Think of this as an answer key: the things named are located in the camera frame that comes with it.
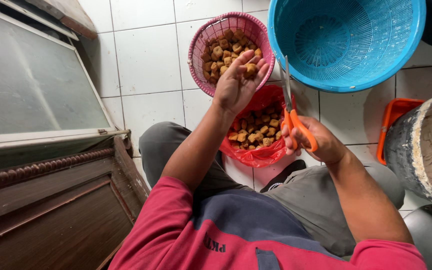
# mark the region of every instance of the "red and navy shirt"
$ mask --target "red and navy shirt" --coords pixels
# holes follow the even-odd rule
[[[195,206],[182,181],[162,177],[109,269],[426,269],[403,242],[361,241],[344,261],[261,193],[228,190]]]

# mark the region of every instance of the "scissor handle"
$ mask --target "scissor handle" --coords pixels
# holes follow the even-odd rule
[[[306,151],[314,152],[314,151],[318,150],[318,143],[316,142],[315,137],[303,125],[303,123],[301,123],[295,109],[291,110],[291,113],[288,113],[288,111],[286,109],[284,110],[284,121],[281,124],[281,128],[283,128],[284,125],[287,125],[290,134],[291,134],[291,130],[293,129],[294,126],[296,126],[303,133],[303,135],[308,139],[309,144],[310,144],[310,147],[306,147],[305,145],[303,145],[304,149],[306,149]],[[296,144],[296,139],[294,139],[293,136],[290,136],[290,137],[291,137],[291,140],[293,141],[293,150],[296,150],[298,147],[298,145]]]

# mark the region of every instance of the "wooden cabinet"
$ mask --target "wooden cabinet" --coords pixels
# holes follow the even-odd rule
[[[0,269],[101,269],[149,191],[114,146],[0,169]]]

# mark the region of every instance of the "blue plastic colander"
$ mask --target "blue plastic colander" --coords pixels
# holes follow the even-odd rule
[[[425,18],[424,0],[271,0],[268,36],[294,79],[348,93],[393,76],[416,50]]]

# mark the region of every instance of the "shirt sleeve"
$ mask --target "shirt sleeve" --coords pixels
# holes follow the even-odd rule
[[[425,270],[423,256],[405,242],[365,240],[359,242],[349,261],[359,270]]]
[[[142,206],[133,229],[109,269],[156,268],[193,212],[193,194],[182,181],[161,177]]]

